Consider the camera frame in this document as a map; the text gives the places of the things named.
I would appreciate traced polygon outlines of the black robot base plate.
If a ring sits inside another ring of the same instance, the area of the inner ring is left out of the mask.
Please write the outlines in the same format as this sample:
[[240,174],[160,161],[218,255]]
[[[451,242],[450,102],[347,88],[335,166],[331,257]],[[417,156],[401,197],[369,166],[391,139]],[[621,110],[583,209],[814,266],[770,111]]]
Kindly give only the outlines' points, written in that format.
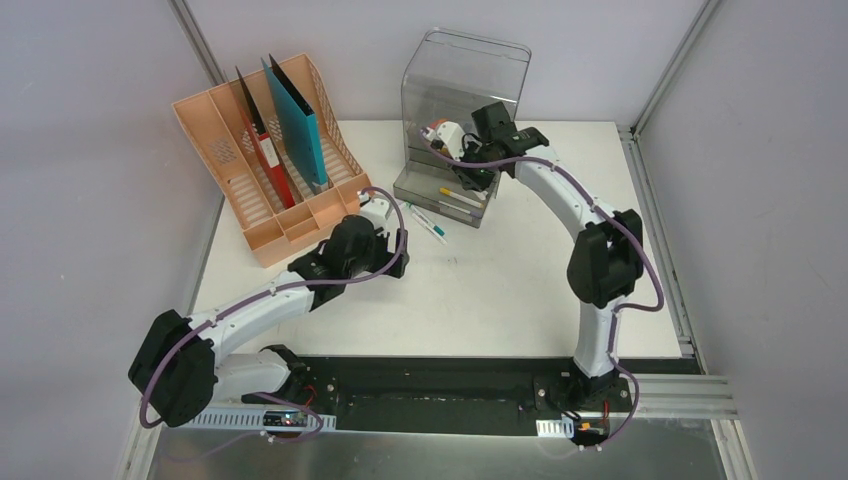
[[303,356],[273,394],[380,433],[534,436],[564,414],[608,428],[632,406],[627,380],[587,394],[568,358]]

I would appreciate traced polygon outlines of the white marker purple cap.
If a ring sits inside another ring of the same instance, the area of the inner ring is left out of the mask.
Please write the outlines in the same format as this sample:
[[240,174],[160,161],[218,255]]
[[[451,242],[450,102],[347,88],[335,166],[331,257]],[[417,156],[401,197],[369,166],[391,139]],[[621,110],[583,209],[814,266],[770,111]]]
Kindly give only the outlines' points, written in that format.
[[442,207],[446,207],[446,208],[458,211],[460,213],[471,216],[472,218],[482,218],[481,214],[474,212],[472,210],[468,210],[468,209],[465,209],[465,208],[462,208],[462,207],[458,207],[458,206],[452,205],[452,204],[444,202],[444,201],[438,201],[437,203],[439,205],[441,205]]

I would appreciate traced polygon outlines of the white marker yellow caps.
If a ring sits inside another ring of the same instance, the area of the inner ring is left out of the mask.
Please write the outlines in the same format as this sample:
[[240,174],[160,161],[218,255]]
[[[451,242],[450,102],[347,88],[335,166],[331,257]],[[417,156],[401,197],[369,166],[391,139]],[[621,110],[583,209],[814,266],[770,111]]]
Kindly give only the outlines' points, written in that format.
[[443,195],[446,195],[446,196],[448,196],[448,197],[450,197],[450,198],[453,198],[453,199],[455,199],[455,200],[458,200],[458,201],[460,201],[460,202],[463,202],[463,203],[465,203],[465,204],[467,204],[467,205],[470,205],[470,206],[472,206],[472,207],[474,207],[474,208],[482,209],[482,208],[484,207],[484,204],[483,204],[481,201],[479,201],[479,200],[473,200],[473,199],[468,198],[468,197],[466,197],[466,196],[463,196],[463,195],[460,195],[460,194],[458,194],[458,193],[455,193],[455,192],[453,192],[452,190],[449,190],[449,189],[447,189],[447,188],[441,187],[441,188],[439,189],[439,192],[440,192],[441,194],[443,194]]

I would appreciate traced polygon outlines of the red folder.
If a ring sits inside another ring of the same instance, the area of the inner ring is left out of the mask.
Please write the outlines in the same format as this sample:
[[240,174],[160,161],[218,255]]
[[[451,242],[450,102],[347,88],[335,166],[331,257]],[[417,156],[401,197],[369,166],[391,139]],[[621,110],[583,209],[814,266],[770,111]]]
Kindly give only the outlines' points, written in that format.
[[271,186],[273,187],[277,197],[282,203],[283,209],[293,207],[296,202],[287,180],[286,173],[283,169],[280,155],[276,149],[274,141],[268,132],[255,100],[247,86],[244,77],[239,69],[236,69],[238,77],[238,85],[240,92],[244,97],[245,108],[240,110],[242,120],[245,123],[245,128],[248,132],[248,137],[256,156],[260,162],[260,166]]

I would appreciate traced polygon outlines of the peach plastic file organizer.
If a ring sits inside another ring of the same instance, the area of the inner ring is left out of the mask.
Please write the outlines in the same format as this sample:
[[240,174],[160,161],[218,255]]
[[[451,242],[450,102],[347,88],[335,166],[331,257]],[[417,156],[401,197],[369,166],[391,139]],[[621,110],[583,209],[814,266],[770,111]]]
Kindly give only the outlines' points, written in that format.
[[305,54],[279,64],[312,107],[327,183],[312,187],[285,151],[265,71],[242,75],[173,105],[216,180],[256,262],[270,267],[326,237],[359,211],[371,180],[347,148],[323,80]]

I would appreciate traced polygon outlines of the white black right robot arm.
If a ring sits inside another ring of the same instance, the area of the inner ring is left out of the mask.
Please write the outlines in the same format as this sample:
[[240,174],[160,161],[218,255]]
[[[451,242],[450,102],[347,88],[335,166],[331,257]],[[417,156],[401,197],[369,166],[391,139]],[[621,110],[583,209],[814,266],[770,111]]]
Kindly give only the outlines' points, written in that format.
[[449,157],[465,189],[481,191],[496,173],[505,173],[540,198],[571,235],[566,278],[580,302],[580,326],[567,393],[576,407],[593,409],[617,377],[617,316],[632,307],[629,297],[642,275],[655,274],[643,248],[642,219],[633,209],[604,206],[565,169],[537,128],[516,127],[503,103],[471,117],[473,133],[445,121],[427,141]]

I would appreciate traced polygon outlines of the aluminium frame rail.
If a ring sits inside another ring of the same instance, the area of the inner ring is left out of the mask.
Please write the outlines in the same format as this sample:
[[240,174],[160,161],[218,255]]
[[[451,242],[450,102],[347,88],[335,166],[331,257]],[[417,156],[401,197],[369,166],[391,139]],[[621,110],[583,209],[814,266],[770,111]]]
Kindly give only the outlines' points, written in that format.
[[737,420],[738,409],[729,381],[723,376],[637,374],[635,416],[646,419]]

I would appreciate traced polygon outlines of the smoked clear drawer box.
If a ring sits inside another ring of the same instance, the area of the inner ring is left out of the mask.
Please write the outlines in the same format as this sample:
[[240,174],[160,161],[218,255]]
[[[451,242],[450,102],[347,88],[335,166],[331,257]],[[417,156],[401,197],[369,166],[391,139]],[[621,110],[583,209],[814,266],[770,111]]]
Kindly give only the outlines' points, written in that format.
[[[393,183],[395,196],[428,210],[478,228],[488,200],[497,194],[499,177],[483,192],[465,190],[451,166],[433,155],[422,141],[421,130],[440,118],[458,123],[465,135],[478,135],[472,113],[495,102],[514,117],[521,98],[531,49],[523,44],[471,33],[433,28],[419,43],[401,84],[406,160]],[[474,208],[439,192],[441,187],[484,204]],[[437,202],[472,210],[472,218]]]

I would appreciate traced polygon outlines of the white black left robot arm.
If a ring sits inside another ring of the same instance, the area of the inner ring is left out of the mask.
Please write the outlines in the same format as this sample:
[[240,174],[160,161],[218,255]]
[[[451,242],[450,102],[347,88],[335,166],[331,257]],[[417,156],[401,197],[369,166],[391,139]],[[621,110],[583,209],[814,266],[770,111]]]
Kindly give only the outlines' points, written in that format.
[[407,244],[404,224],[391,235],[363,215],[348,215],[328,239],[254,292],[190,316],[159,314],[128,370],[142,395],[141,425],[178,427],[227,397],[270,394],[281,404],[297,402],[305,378],[293,370],[293,356],[270,349],[240,354],[238,348],[338,298],[350,285],[401,278]]

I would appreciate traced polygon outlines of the teal folder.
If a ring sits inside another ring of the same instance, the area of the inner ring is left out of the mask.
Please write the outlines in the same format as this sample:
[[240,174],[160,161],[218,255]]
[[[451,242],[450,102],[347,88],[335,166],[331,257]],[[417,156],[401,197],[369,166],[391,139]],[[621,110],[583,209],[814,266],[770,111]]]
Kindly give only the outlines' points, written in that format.
[[286,155],[313,194],[329,187],[317,115],[272,55],[262,61]]

